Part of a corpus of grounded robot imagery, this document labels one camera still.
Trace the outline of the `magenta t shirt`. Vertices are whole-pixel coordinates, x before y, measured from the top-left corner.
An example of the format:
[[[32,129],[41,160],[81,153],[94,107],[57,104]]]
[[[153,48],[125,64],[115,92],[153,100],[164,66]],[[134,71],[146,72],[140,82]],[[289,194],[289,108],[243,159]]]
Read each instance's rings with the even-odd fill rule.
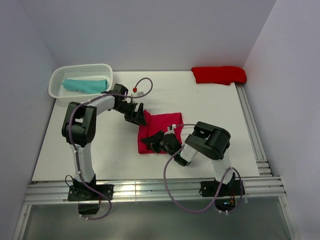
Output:
[[[140,125],[137,134],[137,148],[138,153],[154,154],[154,152],[142,143],[144,138],[151,137],[159,131],[166,132],[171,125],[183,125],[183,116],[181,112],[164,113],[164,114],[150,114],[147,110],[143,112],[146,120],[146,126]]]

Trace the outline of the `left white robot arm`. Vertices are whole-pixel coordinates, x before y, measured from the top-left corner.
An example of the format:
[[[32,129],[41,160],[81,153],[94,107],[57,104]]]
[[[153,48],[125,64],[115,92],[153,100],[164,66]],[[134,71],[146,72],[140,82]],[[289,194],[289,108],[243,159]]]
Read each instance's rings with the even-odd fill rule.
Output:
[[[64,117],[61,134],[70,144],[73,151],[75,165],[75,180],[83,183],[79,194],[86,200],[96,197],[98,188],[92,184],[96,178],[92,165],[91,143],[96,135],[97,116],[107,111],[117,111],[124,116],[124,120],[146,126],[144,104],[135,101],[138,96],[126,96],[128,89],[122,84],[116,84],[111,91],[80,103],[72,101],[68,104]]]

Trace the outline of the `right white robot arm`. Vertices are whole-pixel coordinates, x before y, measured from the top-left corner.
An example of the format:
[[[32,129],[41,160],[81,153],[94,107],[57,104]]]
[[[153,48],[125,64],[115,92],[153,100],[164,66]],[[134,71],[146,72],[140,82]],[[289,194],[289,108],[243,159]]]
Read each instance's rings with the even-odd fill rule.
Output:
[[[221,127],[199,121],[192,124],[193,132],[181,143],[175,130],[184,126],[172,124],[167,131],[160,130],[140,142],[154,153],[164,152],[172,156],[174,161],[183,167],[189,166],[198,153],[211,159],[217,191],[222,195],[229,194],[235,181],[231,161],[225,157],[230,147],[231,134]]]

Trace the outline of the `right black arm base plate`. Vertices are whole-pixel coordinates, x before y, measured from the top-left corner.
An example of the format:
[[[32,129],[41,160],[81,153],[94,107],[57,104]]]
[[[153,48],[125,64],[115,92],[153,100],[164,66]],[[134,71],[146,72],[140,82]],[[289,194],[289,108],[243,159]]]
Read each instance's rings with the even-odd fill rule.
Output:
[[[201,181],[199,194],[204,198],[214,197],[219,184],[216,180]],[[228,184],[221,185],[214,206],[222,212],[232,211],[237,206],[236,196],[244,197],[245,193],[241,180],[233,179]]]

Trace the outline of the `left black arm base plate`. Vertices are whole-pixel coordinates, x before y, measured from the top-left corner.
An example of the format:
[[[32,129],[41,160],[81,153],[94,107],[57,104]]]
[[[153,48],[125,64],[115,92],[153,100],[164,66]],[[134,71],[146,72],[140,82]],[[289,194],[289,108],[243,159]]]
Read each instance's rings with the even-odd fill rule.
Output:
[[[78,202],[78,213],[81,217],[92,218],[100,210],[102,201],[109,203],[111,211],[111,200],[113,199],[114,185],[113,184],[97,184],[96,177],[84,185],[81,181],[77,181],[71,175],[66,175],[64,182],[69,187],[67,201]]]

